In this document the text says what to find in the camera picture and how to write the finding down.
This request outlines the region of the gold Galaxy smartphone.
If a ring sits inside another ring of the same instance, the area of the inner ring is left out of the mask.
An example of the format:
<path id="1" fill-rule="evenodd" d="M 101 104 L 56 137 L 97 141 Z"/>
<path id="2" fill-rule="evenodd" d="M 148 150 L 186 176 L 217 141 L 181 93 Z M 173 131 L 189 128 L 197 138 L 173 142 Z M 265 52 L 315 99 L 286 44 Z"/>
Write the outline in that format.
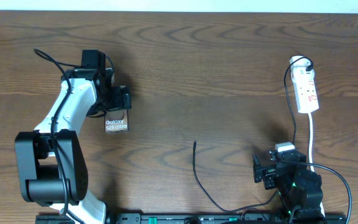
<path id="1" fill-rule="evenodd" d="M 110 111 L 104 117 L 105 132 L 118 133 L 129 130 L 128 110 Z"/>

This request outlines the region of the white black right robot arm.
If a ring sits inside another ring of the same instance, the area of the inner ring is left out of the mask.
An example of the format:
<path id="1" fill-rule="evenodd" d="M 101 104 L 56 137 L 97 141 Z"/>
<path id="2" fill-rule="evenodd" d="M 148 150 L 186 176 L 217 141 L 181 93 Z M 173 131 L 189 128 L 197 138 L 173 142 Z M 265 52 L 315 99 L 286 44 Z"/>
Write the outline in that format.
<path id="1" fill-rule="evenodd" d="M 254 182 L 263 182 L 267 190 L 277 189 L 287 216 L 295 223 L 323 220 L 322 178 L 307 168 L 306 155 L 296 149 L 274 150 L 270 155 L 275 164 L 269 166 L 262 166 L 257 156 L 252 156 Z"/>

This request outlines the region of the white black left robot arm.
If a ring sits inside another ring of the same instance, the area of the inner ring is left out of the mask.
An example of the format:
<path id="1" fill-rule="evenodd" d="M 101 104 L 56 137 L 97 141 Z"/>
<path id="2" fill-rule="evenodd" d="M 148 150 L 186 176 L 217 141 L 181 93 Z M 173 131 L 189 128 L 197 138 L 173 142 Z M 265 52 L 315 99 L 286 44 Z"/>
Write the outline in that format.
<path id="1" fill-rule="evenodd" d="M 43 121 L 15 138 L 22 198 L 59 212 L 37 215 L 36 223 L 114 223 L 108 206 L 88 188 L 78 135 L 86 118 L 131 109 L 129 88 L 113 84 L 114 67 L 106 66 L 112 60 L 99 50 L 83 50 L 79 65 L 34 52 L 61 71 L 61 90 Z"/>

